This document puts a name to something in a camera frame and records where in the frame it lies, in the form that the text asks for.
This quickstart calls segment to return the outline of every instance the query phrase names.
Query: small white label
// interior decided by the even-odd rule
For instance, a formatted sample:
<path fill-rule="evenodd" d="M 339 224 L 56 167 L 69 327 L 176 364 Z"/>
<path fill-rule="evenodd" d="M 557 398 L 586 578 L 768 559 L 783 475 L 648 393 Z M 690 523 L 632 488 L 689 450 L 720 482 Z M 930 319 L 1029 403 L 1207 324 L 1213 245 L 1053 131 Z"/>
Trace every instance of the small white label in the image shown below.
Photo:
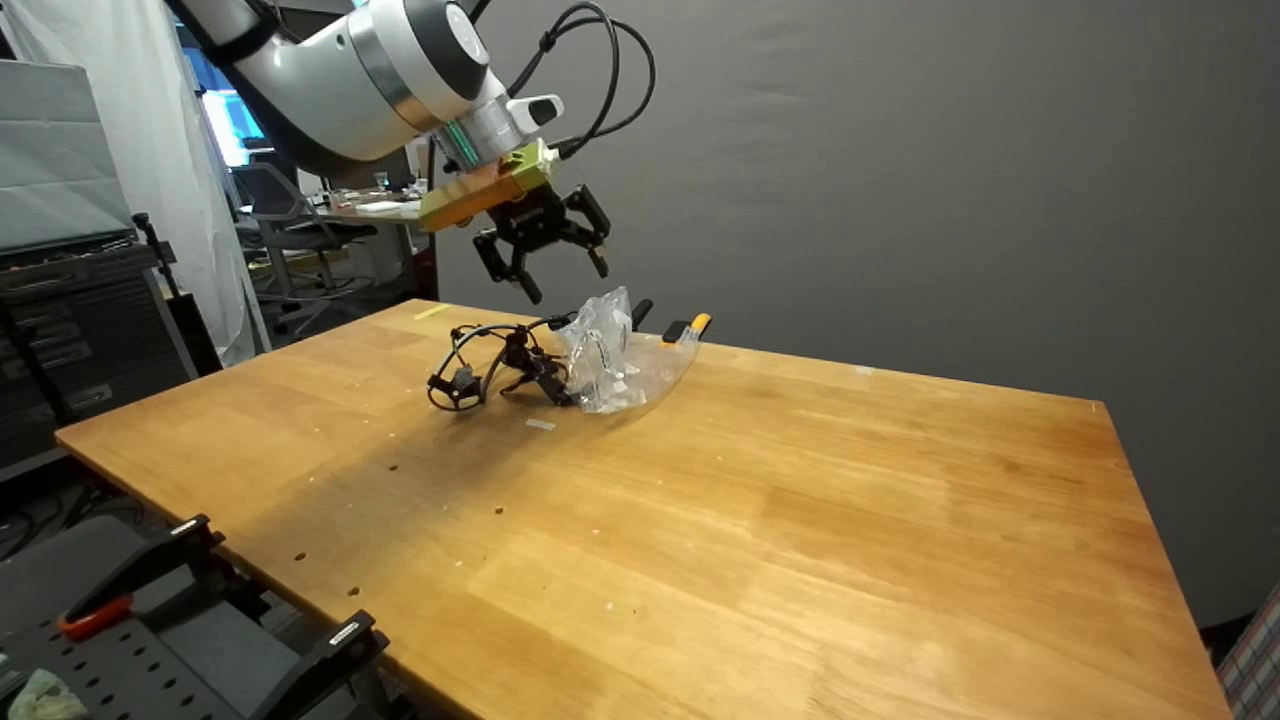
<path fill-rule="evenodd" d="M 346 628 L 338 630 L 338 634 L 335 634 L 334 637 L 329 638 L 329 644 L 337 647 L 338 643 L 340 643 L 342 641 L 347 639 L 347 635 L 349 635 L 351 633 L 355 633 L 358 629 L 360 629 L 360 623 L 356 623 L 355 620 L 352 620 L 351 623 L 347 623 Z"/>
<path fill-rule="evenodd" d="M 178 525 L 177 528 L 169 530 L 169 534 L 170 536 L 180 536 L 182 533 L 186 533 L 187 530 L 195 528 L 197 523 L 200 523 L 200 520 L 196 520 L 195 518 L 192 518 L 191 520 L 187 520 L 186 523 L 183 523 L 183 524 Z"/>

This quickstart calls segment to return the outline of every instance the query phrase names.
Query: clear plastic bag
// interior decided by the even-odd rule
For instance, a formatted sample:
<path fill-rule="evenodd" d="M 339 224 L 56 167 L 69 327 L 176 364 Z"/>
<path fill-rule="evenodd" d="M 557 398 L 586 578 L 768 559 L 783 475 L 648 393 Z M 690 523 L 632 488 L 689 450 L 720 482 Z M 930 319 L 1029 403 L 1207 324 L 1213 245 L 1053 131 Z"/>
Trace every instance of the clear plastic bag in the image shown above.
<path fill-rule="evenodd" d="M 588 300 L 577 318 L 556 334 L 564 343 L 567 388 L 586 413 L 617 413 L 653 402 L 676 384 L 698 352 L 698 334 L 691 328 L 672 345 L 631 332 L 626 287 Z"/>

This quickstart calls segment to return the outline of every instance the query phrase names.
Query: white curtain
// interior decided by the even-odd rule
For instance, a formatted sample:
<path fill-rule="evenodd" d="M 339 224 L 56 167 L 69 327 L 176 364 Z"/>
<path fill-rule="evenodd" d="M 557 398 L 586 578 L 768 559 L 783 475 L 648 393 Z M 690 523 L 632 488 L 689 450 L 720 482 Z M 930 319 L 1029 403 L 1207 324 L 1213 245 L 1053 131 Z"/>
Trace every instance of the white curtain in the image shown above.
<path fill-rule="evenodd" d="M 19 59 L 81 65 L 133 213 L 178 260 L 224 365 L 252 357 L 252 292 L 210 138 L 161 0 L 9 0 Z"/>

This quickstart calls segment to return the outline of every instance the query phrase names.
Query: plaid fabric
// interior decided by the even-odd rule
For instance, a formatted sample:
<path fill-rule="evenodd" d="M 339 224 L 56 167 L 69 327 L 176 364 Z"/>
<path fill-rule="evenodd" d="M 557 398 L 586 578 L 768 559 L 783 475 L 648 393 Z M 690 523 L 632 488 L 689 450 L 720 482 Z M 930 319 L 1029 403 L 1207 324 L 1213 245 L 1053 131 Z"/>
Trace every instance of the plaid fabric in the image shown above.
<path fill-rule="evenodd" d="M 1235 720 L 1280 720 L 1280 587 L 1217 669 Z"/>

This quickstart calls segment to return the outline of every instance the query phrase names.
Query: yellow tape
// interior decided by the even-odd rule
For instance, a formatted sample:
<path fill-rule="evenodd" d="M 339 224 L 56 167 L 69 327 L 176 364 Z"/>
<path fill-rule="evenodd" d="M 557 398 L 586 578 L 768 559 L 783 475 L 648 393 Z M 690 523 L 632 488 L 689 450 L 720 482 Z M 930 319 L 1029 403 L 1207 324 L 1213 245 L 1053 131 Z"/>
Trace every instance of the yellow tape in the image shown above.
<path fill-rule="evenodd" d="M 430 318 L 431 315 L 438 315 L 440 313 L 444 313 L 449 307 L 453 307 L 453 306 L 449 305 L 449 304 L 447 304 L 447 302 L 442 302 L 440 305 L 436 305 L 435 307 L 431 307 L 430 310 L 422 310 L 417 315 L 413 315 L 413 319 L 415 320 L 421 320 L 424 318 Z"/>

